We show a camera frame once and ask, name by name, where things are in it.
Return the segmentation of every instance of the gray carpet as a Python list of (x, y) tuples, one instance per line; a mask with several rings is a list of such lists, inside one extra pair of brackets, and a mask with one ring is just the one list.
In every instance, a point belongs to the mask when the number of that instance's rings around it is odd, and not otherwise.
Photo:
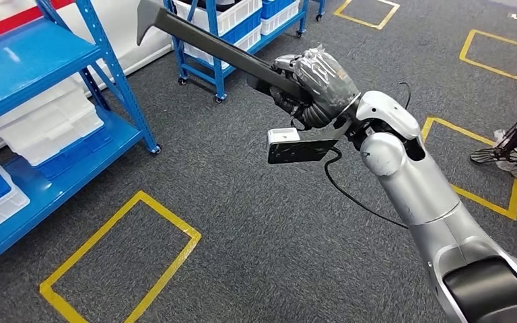
[[(437, 116), (489, 138), (510, 126), (517, 119), (517, 81), (466, 64), (458, 54), (473, 28), (517, 41), (517, 21), (507, 18), (517, 8), (481, 0), (398, 2), (382, 31), (333, 16), (336, 0), (316, 23), (314, 3), (307, 34), (297, 39), (289, 31), (259, 56), (271, 60), (322, 42), (361, 90), (379, 89), (404, 102), (406, 90), (397, 83), (408, 82), (410, 111), (421, 124)], [(348, 13), (374, 19), (371, 2), (359, 5), (365, 7)], [(478, 40), (471, 45), (475, 60), (517, 73), (517, 48)], [(289, 118), (249, 89), (244, 74), (228, 78), (228, 98), (220, 105), (193, 84), (180, 87), (176, 76), (168, 55), (129, 78), (162, 154), (132, 148), (0, 257), (0, 322), (63, 322), (39, 284), (138, 190), (202, 234), (138, 322), (446, 321), (406, 231), (339, 194), (322, 163), (266, 163), (266, 131), (286, 127)], [(510, 177), (467, 160), (479, 145), (439, 125), (427, 140), (453, 183), (506, 206)], [(338, 146), (345, 156), (331, 167), (336, 181), (396, 218), (353, 148)], [(464, 203), (517, 256), (517, 221)], [(113, 230), (54, 286), (90, 322), (122, 322), (186, 243), (146, 206)]]

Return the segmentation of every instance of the red stripe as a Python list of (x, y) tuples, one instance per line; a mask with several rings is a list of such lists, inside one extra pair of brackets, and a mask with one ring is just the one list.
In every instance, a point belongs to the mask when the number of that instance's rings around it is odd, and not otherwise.
[[(73, 0), (51, 0), (51, 3), (55, 9), (62, 8), (71, 4)], [(8, 17), (0, 21), (0, 34), (4, 34), (9, 30), (15, 29), (18, 26), (22, 26), (28, 22), (31, 22), (42, 16), (38, 7), (32, 7), (25, 11), (21, 11), (11, 17)]]

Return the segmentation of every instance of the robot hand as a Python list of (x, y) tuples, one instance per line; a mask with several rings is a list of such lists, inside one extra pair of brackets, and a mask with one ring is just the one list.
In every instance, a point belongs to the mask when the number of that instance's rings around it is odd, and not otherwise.
[(310, 106), (271, 87), (276, 105), (289, 111), (306, 128), (325, 127), (344, 112), (359, 95), (359, 90), (344, 68), (320, 45), (302, 55), (284, 55), (275, 59), (274, 70), (284, 73), (312, 95)]

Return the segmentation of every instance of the shelf post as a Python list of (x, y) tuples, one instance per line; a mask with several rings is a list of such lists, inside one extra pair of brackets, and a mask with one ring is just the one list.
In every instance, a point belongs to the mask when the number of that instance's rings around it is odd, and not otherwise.
[(108, 37), (100, 24), (100, 20), (98, 19), (90, 0), (75, 0), (75, 2), (78, 6), (78, 10), (80, 10), (80, 14), (82, 14), (82, 17), (84, 18), (84, 22), (86, 23), (92, 38), (94, 38), (94, 41), (96, 42), (96, 46), (99, 46), (102, 49), (103, 59), (106, 62), (106, 65), (108, 65), (108, 69), (110, 70), (116, 87), (120, 91), (124, 101), (123, 106), (134, 120), (135, 126), (142, 132), (147, 145), (147, 150), (152, 153), (158, 153), (161, 149), (156, 143), (156, 140), (153, 137), (143, 114), (141, 113), (137, 100), (126, 79), (126, 75), (118, 62), (116, 54), (108, 41)]
[[(173, 13), (173, 1), (172, 0), (164, 0), (165, 8)], [(181, 46), (181, 42), (177, 37), (171, 35), (171, 41), (173, 43), (173, 49), (175, 54), (175, 59), (177, 61), (177, 69), (179, 72), (179, 78), (183, 80), (187, 80), (189, 76), (187, 75), (187, 70), (183, 67), (185, 64), (185, 54), (183, 53), (183, 46)]]
[[(209, 32), (219, 37), (219, 28), (217, 27), (217, 8), (215, 0), (205, 0), (207, 10), (207, 20), (209, 20)], [(217, 57), (213, 57), (213, 74), (215, 76), (215, 100), (220, 102), (227, 98), (225, 94), (225, 75), (221, 67), (221, 61)]]
[[(52, 4), (50, 3), (50, 0), (37, 0), (36, 6), (42, 12), (43, 17), (58, 24), (60, 27), (66, 30), (70, 30), (70, 28), (68, 28), (68, 25), (60, 17), (56, 9), (54, 9)], [(80, 77), (82, 77), (82, 79), (84, 80), (84, 83), (86, 84), (86, 87), (90, 91), (96, 104), (110, 111), (110, 106), (108, 105), (108, 102), (106, 102), (106, 99), (104, 99), (104, 96), (102, 96), (102, 94), (100, 93), (100, 88), (98, 87), (98, 84), (96, 84), (96, 82), (94, 81), (92, 74), (90, 74), (90, 70), (87, 67), (85, 67), (81, 69), (78, 73), (80, 74)]]
[(300, 27), (298, 28), (300, 34), (306, 32), (306, 14), (308, 14), (308, 0), (302, 0), (302, 19), (300, 19)]

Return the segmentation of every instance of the yellow tape marking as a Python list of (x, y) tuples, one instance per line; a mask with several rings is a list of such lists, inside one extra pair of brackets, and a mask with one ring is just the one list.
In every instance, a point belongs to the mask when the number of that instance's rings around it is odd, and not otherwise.
[(386, 3), (386, 4), (392, 6), (391, 10), (387, 13), (385, 18), (378, 25), (370, 24), (369, 22), (365, 22), (363, 20), (359, 20), (354, 17), (350, 17), (348, 15), (343, 14), (342, 11), (349, 5), (351, 0), (346, 0), (346, 2), (342, 3), (342, 5), (338, 9), (336, 9), (336, 11), (334, 11), (334, 15), (337, 15), (338, 17), (342, 17), (344, 19), (347, 19), (347, 20), (350, 20), (353, 22), (357, 22), (359, 24), (362, 24), (362, 25), (370, 27), (370, 28), (375, 28), (377, 30), (381, 30), (389, 22), (389, 19), (391, 19), (391, 17), (393, 17), (393, 15), (397, 11), (397, 9), (399, 9), (399, 4), (393, 3), (393, 2), (387, 1), (387, 0), (377, 0), (377, 1), (383, 2), (383, 3)]
[(94, 244), (96, 244), (104, 235), (118, 223), (122, 217), (130, 211), (130, 209), (139, 201), (143, 201), (152, 209), (158, 212), (162, 217), (167, 219), (173, 225), (181, 229), (191, 240), (181, 250), (179, 255), (173, 260), (172, 264), (165, 270), (164, 274), (158, 279), (156, 284), (147, 292), (144, 298), (139, 302), (136, 308), (125, 320), (125, 323), (134, 323), (151, 305), (154, 299), (165, 287), (167, 282), (173, 277), (175, 272), (183, 264), (187, 256), (193, 251), (197, 242), (201, 239), (201, 234), (193, 229), (189, 224), (177, 217), (171, 211), (167, 210), (163, 205), (159, 204), (151, 196), (139, 191), (119, 209), (96, 233), (88, 239), (74, 254), (72, 254), (49, 278), (40, 284), (40, 293), (42, 296), (70, 323), (86, 323), (87, 321), (80, 315), (70, 304), (65, 301), (59, 294), (53, 290), (53, 285), (78, 261)]
[(472, 60), (467, 58), (467, 53), (469, 51), (469, 47), (471, 46), (471, 42), (473, 41), (473, 38), (475, 37), (475, 34), (480, 34), (480, 35), (483, 35), (483, 36), (486, 36), (486, 37), (490, 37), (490, 38), (494, 38), (494, 39), (497, 39), (497, 40), (501, 40), (502, 42), (507, 42), (509, 44), (513, 44), (513, 45), (517, 46), (517, 42), (514, 41), (514, 40), (510, 40), (508, 38), (504, 38), (504, 37), (501, 37), (501, 36), (489, 34), (488, 32), (482, 32), (480, 30), (473, 29), (473, 30), (471, 30), (469, 32), (469, 35), (467, 36), (467, 39), (465, 40), (464, 45), (462, 46), (462, 49), (460, 50), (459, 58), (462, 61), (464, 61), (464, 62), (467, 62), (467, 63), (472, 64), (474, 66), (478, 66), (478, 67), (481, 67), (483, 69), (489, 70), (489, 71), (491, 71), (493, 73), (497, 73), (497, 74), (500, 74), (500, 75), (503, 75), (503, 76), (506, 76), (506, 77), (511, 77), (512, 79), (517, 79), (516, 75), (512, 75), (512, 74), (507, 73), (505, 71), (502, 71), (500, 69), (496, 69), (494, 67), (490, 67), (488, 65), (484, 65), (482, 63), (478, 63), (478, 62), (472, 61)]
[[(431, 131), (431, 127), (433, 126), (434, 122), (440, 123), (440, 124), (444, 125), (445, 127), (458, 131), (459, 133), (462, 133), (470, 138), (473, 138), (477, 141), (490, 145), (491, 147), (492, 147), (492, 145), (494, 145), (494, 141), (492, 141), (490, 139), (479, 136), (476, 133), (472, 133), (466, 129), (456, 126), (443, 119), (434, 118), (434, 117), (428, 117), (427, 120), (425, 121), (425, 124), (423, 125), (423, 129), (421, 130), (421, 136), (423, 137), (423, 142), (425, 142), (425, 140), (427, 139), (427, 136), (429, 135), (429, 132)], [(517, 178), (515, 178), (512, 183), (512, 192), (510, 194), (510, 200), (508, 201), (507, 209), (505, 209), (501, 206), (498, 206), (486, 199), (483, 199), (482, 197), (480, 197), (476, 194), (473, 194), (467, 190), (463, 190), (462, 188), (457, 187), (453, 184), (451, 184), (451, 186), (453, 187), (453, 190), (457, 194), (460, 194), (472, 201), (475, 201), (475, 202), (479, 203), (480, 205), (483, 205), (484, 207), (487, 207), (488, 209), (491, 209), (492, 211), (495, 211), (496, 213), (502, 214), (511, 220), (515, 221), (517, 219)]]

